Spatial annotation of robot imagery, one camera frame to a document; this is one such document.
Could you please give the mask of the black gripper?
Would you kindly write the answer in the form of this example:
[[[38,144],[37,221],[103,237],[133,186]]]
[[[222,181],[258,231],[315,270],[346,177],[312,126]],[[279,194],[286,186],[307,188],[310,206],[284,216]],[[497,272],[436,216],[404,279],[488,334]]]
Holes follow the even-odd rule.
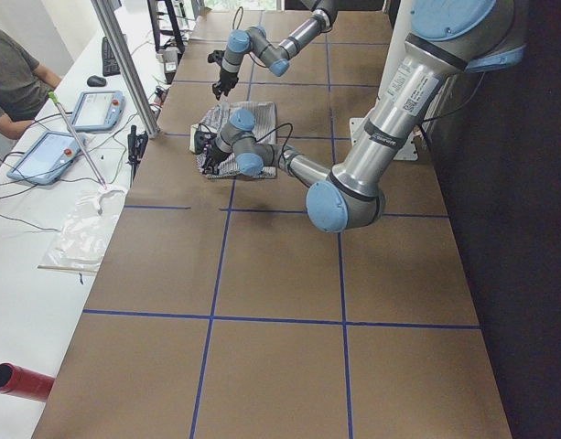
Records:
[[[203,174],[217,176],[220,164],[227,159],[227,153],[222,151],[216,144],[206,145],[204,153]]]
[[[216,98],[221,96],[227,98],[229,96],[229,91],[231,91],[239,81],[237,72],[229,72],[225,69],[220,69],[220,76],[218,81],[211,86],[213,95]]]

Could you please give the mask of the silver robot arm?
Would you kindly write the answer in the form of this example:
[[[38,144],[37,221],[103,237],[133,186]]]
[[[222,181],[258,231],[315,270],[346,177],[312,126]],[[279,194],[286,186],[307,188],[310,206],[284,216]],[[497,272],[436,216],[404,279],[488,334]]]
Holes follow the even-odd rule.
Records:
[[[308,217],[325,232],[339,233],[378,220],[385,204],[380,178],[423,122],[445,81],[521,61],[528,3],[414,1],[407,17],[405,56],[384,96],[365,116],[344,161],[325,168],[290,145],[259,143],[254,115],[241,109],[219,132],[199,131],[195,148],[205,155],[205,172],[216,173],[229,157],[248,177],[258,176],[267,166],[282,169],[307,187]]]
[[[219,79],[211,89],[217,100],[229,92],[239,81],[239,71],[246,55],[253,55],[276,77],[283,76],[290,60],[316,37],[328,33],[338,16],[338,2],[332,0],[302,1],[311,16],[283,39],[277,46],[270,41],[263,27],[252,26],[245,30],[234,29],[228,37],[225,50],[214,50],[209,63],[220,67]]]

